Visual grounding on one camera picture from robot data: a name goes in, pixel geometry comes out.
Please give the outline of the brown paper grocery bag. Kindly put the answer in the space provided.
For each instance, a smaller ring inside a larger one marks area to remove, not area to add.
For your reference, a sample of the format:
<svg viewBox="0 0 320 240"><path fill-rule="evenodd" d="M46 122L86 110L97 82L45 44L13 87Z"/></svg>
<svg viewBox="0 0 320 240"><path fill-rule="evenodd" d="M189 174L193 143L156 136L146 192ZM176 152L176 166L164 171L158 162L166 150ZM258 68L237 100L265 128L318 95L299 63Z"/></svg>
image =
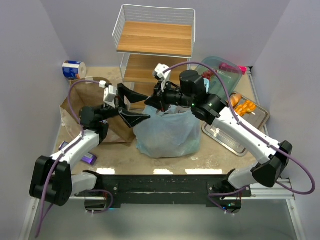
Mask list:
<svg viewBox="0 0 320 240"><path fill-rule="evenodd" d="M62 123L65 126L66 132L71 138L77 137L81 133L81 127L73 116L79 114L83 107L97 107L102 105L104 89L100 88L97 83L81 82L76 84L71 90L70 109L67 99L59 106ZM132 128L129 128L120 116L113 117L107 120L109 124L108 134L105 143L131 143L135 139Z"/></svg>

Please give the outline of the light blue plastic bag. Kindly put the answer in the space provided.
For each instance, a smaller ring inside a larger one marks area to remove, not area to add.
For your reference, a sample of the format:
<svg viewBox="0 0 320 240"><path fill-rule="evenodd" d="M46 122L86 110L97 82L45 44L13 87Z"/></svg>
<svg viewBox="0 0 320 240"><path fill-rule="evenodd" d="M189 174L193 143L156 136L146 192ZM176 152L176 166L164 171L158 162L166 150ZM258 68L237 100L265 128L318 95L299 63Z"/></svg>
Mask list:
<svg viewBox="0 0 320 240"><path fill-rule="evenodd" d="M202 77L181 80L185 107L170 105L160 111L145 105L143 113L151 118L134 127L136 148L151 158L176 158L193 154L200 149L200 120L192 113L197 94L204 97L207 89Z"/></svg>

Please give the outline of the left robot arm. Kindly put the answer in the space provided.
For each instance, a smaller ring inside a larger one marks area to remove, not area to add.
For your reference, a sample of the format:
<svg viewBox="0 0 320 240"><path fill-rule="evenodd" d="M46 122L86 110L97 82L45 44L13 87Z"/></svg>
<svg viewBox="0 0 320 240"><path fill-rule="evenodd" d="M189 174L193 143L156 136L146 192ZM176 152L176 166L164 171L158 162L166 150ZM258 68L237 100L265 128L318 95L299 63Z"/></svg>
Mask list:
<svg viewBox="0 0 320 240"><path fill-rule="evenodd" d="M108 119L120 117L133 128L150 118L150 115L133 113L128 110L125 99L130 103L145 101L146 95L130 90L122 83L113 86L99 81L104 90L103 103L97 106L84 106L76 116L81 132L68 145L51 156L40 156L34 166L29 193L41 203L63 206L71 196L95 189L98 174L83 172L72 175L72 169L85 154L100 145L108 135Z"/></svg>

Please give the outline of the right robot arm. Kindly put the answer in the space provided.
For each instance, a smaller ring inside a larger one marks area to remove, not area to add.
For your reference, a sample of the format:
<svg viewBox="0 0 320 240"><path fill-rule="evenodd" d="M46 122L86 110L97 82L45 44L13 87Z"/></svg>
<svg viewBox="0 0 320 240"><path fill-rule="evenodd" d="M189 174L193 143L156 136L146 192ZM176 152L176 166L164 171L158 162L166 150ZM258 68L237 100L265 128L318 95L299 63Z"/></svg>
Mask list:
<svg viewBox="0 0 320 240"><path fill-rule="evenodd" d="M145 104L165 112L171 105L190 108L199 120L223 131L257 160L253 166L232 170L219 191L241 189L259 183L272 188L285 167L293 146L288 141L278 142L263 134L240 116L233 116L231 107L216 94L207 92L204 78L195 70L179 75L180 85L169 81L170 73L154 71L158 80L153 94Z"/></svg>

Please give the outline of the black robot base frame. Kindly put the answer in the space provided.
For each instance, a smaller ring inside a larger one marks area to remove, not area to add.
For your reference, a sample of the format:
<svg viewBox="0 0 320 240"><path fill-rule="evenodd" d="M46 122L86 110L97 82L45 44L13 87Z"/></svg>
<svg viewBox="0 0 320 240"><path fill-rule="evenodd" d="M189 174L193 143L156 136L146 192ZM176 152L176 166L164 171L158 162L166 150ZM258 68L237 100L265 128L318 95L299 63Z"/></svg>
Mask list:
<svg viewBox="0 0 320 240"><path fill-rule="evenodd" d="M240 209L239 197L251 197L251 189L246 186L240 193L225 186L227 175L102 175L98 174L94 192L78 193L79 197L103 197L102 190L113 198L107 202L112 208L124 204L146 205L205 205L214 207L215 201L224 209Z"/></svg>

